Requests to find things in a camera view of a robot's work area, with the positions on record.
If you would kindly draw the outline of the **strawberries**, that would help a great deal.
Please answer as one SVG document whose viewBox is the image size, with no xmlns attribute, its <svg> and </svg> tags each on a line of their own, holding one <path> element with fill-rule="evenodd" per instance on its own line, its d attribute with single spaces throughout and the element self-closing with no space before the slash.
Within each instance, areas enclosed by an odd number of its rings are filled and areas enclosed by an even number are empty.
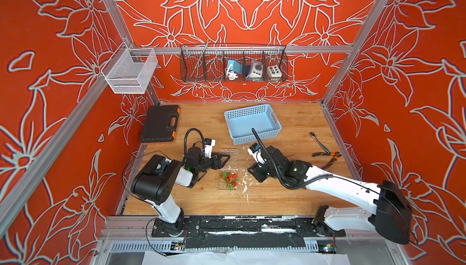
<svg viewBox="0 0 466 265">
<path fill-rule="evenodd" d="M 234 172 L 222 172 L 220 174 L 220 188 L 222 190 L 237 190 L 238 174 Z"/>
</svg>

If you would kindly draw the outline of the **clear clamshell container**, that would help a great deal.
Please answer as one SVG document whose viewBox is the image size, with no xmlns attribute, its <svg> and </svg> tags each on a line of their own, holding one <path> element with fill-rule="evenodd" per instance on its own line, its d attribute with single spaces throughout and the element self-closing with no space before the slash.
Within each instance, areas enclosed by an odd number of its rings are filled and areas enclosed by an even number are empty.
<svg viewBox="0 0 466 265">
<path fill-rule="evenodd" d="M 231 149 L 224 150 L 220 157 L 221 169 L 218 171 L 218 188 L 234 192 L 238 189 L 239 169 L 235 161 L 237 152 Z"/>
</svg>

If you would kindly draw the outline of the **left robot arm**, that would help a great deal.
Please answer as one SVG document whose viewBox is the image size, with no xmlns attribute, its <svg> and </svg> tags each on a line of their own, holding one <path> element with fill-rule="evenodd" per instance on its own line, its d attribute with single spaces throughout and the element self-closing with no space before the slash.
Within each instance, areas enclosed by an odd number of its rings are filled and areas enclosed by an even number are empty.
<svg viewBox="0 0 466 265">
<path fill-rule="evenodd" d="M 223 169 L 231 156 L 212 151 L 215 141 L 207 139 L 200 147 L 184 145 L 181 161 L 154 155 L 132 180 L 130 191 L 157 212 L 155 225 L 171 236 L 186 232 L 184 211 L 176 204 L 172 190 L 175 185 L 193 188 L 209 170 Z"/>
</svg>

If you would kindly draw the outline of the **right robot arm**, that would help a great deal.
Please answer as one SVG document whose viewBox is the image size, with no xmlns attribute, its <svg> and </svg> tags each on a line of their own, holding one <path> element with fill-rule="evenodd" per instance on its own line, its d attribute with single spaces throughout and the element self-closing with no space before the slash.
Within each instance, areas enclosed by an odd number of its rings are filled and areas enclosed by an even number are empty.
<svg viewBox="0 0 466 265">
<path fill-rule="evenodd" d="M 371 231 L 393 243 L 410 243 L 413 209 L 393 182 L 352 180 L 304 161 L 290 161 L 273 146 L 263 148 L 255 143 L 248 153 L 255 160 L 248 172 L 258 182 L 274 178 L 288 190 L 322 192 L 354 205 L 349 209 L 320 206 L 311 225 L 318 235 Z"/>
</svg>

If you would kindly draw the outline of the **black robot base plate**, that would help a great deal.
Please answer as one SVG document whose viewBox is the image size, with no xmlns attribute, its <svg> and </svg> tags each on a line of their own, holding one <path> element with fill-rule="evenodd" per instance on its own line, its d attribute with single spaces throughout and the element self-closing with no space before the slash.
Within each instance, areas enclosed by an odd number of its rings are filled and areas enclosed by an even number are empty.
<svg viewBox="0 0 466 265">
<path fill-rule="evenodd" d="M 314 217 L 186 216 L 178 235 L 157 218 L 145 227 L 145 237 L 179 238 L 166 252 L 183 250 L 303 250 L 324 252 L 324 241 L 345 237 Z"/>
</svg>

